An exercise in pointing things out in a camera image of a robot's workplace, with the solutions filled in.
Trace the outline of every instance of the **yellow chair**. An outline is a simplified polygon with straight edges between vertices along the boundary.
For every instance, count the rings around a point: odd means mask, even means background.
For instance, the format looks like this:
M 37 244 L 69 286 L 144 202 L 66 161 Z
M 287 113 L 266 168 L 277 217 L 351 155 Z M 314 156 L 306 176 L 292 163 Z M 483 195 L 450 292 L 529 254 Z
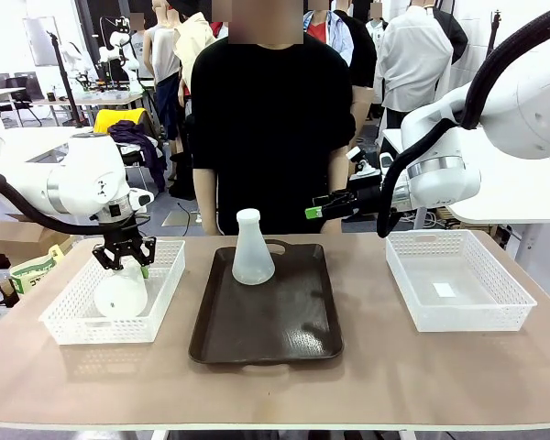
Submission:
M 144 108 L 137 108 L 135 110 L 100 110 L 98 116 L 95 118 L 95 125 L 93 127 L 94 133 L 108 133 L 108 128 L 120 121 L 132 121 L 135 124 L 142 124 L 144 127 L 145 135 L 157 140 L 158 148 L 162 149 L 163 141 L 160 138 L 159 133 L 155 130 L 153 121 L 149 115 L 149 112 Z M 140 153 L 130 153 L 122 157 L 125 163 L 125 169 L 138 168 L 140 177 L 143 180 L 145 190 L 148 191 L 147 183 L 145 182 L 145 176 L 142 170 L 142 157 Z

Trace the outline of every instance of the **white paper label in basket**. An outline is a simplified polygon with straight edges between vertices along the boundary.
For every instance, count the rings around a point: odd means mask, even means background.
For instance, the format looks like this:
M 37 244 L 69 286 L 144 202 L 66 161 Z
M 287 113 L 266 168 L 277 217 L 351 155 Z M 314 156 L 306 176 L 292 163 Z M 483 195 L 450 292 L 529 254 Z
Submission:
M 456 298 L 457 296 L 447 282 L 435 282 L 434 288 L 438 292 L 440 298 Z

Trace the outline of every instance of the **brown tray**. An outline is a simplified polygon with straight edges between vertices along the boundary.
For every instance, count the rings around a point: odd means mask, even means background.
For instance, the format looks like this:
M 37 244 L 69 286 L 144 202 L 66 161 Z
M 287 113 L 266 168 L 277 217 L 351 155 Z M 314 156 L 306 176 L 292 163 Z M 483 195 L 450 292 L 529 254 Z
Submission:
M 190 343 L 203 364 L 271 365 L 328 359 L 343 349 L 324 249 L 282 246 L 275 275 L 259 286 L 232 276 L 235 247 L 216 250 Z

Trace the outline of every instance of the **floor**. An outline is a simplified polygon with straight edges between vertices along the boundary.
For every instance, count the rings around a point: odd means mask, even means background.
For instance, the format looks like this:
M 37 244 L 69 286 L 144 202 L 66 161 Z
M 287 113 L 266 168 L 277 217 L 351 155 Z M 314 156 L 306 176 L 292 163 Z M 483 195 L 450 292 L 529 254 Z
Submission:
M 51 120 L 43 121 L 45 126 L 54 125 Z M 29 123 L 29 127 L 34 127 L 36 124 Z M 7 121 L 8 127 L 16 127 L 17 124 L 14 121 Z M 361 145 L 367 152 L 372 152 L 374 149 L 374 139 L 377 136 L 377 127 L 370 125 L 365 126 L 361 135 L 362 139 L 359 140 Z M 136 170 L 129 172 L 129 183 L 133 187 L 142 188 L 142 180 Z M 145 172 L 145 177 L 148 178 L 148 187 L 154 188 L 154 184 L 150 179 L 150 176 Z M 173 210 L 181 209 L 177 203 L 181 204 L 184 209 L 188 211 L 195 211 L 197 208 L 196 202 L 188 202 L 184 200 L 177 200 L 169 196 L 167 192 L 158 194 L 155 202 L 149 206 L 148 213 L 151 216 L 149 224 L 142 228 L 142 231 L 151 236 L 168 237 L 168 236 L 183 236 L 186 233 L 186 227 L 164 227 L 163 221 L 167 215 Z M 7 213 L 10 211 L 0 201 L 0 220 L 6 220 Z M 400 229 L 409 228 L 409 225 L 401 225 Z M 343 224 L 343 230 L 345 232 L 371 232 L 375 230 L 375 224 L 373 221 L 348 223 Z M 187 228 L 187 236 L 202 236 L 204 231 L 199 225 L 192 223 Z M 373 438 L 372 435 L 364 433 L 365 440 Z M 451 433 L 455 440 L 550 440 L 550 430 L 543 431 L 525 431 L 525 432 L 498 432 L 498 433 Z M 138 440 L 149 440 L 152 432 L 143 431 L 138 433 Z M 173 436 L 171 440 L 186 440 L 189 435 Z M 204 436 L 196 435 L 196 438 L 204 438 Z M 58 432 L 58 431 L 22 431 L 14 429 L 0 428 L 0 440 L 107 440 L 120 438 L 114 433 L 74 433 L 74 432 Z M 305 440 L 305 433 L 287 433 L 284 437 L 287 440 Z M 332 440 L 339 440 L 343 438 L 341 433 L 333 433 Z M 419 440 L 452 440 L 446 433 L 417 433 Z

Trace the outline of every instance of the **blue denim shirt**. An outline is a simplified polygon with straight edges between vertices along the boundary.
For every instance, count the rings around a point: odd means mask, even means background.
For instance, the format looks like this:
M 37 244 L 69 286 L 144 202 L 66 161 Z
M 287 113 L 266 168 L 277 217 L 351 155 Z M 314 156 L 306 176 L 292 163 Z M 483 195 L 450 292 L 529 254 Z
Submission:
M 308 30 L 312 21 L 313 11 L 303 16 L 303 32 Z M 355 48 L 348 26 L 342 19 L 328 11 L 326 14 L 326 43 L 340 54 L 346 64 L 350 66 L 352 51 Z

